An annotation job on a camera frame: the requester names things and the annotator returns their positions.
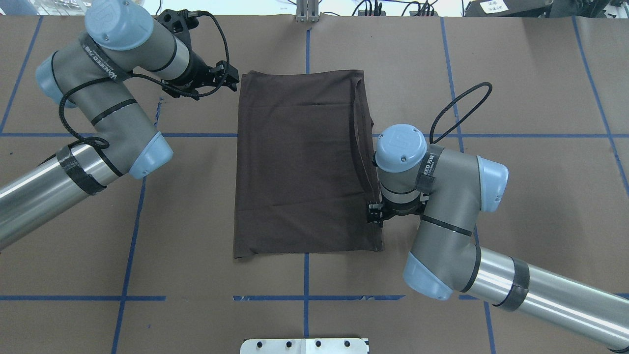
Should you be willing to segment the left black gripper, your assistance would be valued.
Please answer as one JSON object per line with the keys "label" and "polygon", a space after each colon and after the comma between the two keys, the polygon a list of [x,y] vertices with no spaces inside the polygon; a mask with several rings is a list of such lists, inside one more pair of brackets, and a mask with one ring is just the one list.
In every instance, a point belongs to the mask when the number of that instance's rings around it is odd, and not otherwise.
{"label": "left black gripper", "polygon": [[240,75],[238,70],[227,63],[219,61],[209,67],[192,49],[190,31],[199,26],[198,17],[209,16],[208,11],[189,11],[166,9],[157,17],[157,22],[164,26],[176,39],[175,54],[171,63],[180,63],[187,53],[186,68],[173,79],[160,81],[162,90],[173,98],[181,96],[199,100],[203,94],[198,92],[202,87],[213,87],[212,93],[221,90],[238,92]]}

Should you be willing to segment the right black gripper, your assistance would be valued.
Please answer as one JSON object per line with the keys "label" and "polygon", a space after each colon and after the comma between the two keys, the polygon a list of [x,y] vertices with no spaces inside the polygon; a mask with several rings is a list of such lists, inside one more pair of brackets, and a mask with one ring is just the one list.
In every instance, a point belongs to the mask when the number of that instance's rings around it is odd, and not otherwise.
{"label": "right black gripper", "polygon": [[379,180],[380,202],[368,202],[368,223],[384,227],[384,219],[420,215],[428,196],[425,173],[427,148],[378,147],[373,162]]}

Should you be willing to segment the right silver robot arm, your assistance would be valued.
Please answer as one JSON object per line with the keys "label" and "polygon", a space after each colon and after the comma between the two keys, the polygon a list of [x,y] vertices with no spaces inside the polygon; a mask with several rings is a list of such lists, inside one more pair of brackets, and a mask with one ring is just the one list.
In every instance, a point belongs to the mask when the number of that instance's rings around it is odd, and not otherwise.
{"label": "right silver robot arm", "polygon": [[[463,147],[510,168],[482,216],[490,249],[615,293],[628,292],[628,120],[463,124]],[[368,302],[355,332],[375,354],[606,354],[607,349],[479,300]]]}

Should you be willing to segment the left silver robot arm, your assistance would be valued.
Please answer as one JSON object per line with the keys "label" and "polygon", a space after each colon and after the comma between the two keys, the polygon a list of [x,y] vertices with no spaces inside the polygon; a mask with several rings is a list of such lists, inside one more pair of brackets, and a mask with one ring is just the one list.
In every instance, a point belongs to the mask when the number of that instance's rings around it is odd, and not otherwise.
{"label": "left silver robot arm", "polygon": [[119,177],[142,179],[171,160],[171,146],[126,80],[146,79],[173,98],[195,100],[204,87],[237,90],[230,58],[209,66],[192,49],[190,31],[204,16],[218,23],[203,10],[167,9],[153,17],[132,0],[93,2],[85,31],[36,70],[74,141],[1,189],[2,249]]}

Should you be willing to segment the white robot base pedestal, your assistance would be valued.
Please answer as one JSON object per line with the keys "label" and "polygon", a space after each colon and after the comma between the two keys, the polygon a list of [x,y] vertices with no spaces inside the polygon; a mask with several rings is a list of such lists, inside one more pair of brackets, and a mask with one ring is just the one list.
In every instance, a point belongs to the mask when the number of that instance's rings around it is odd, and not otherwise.
{"label": "white robot base pedestal", "polygon": [[282,338],[243,341],[241,354],[370,354],[363,338]]}

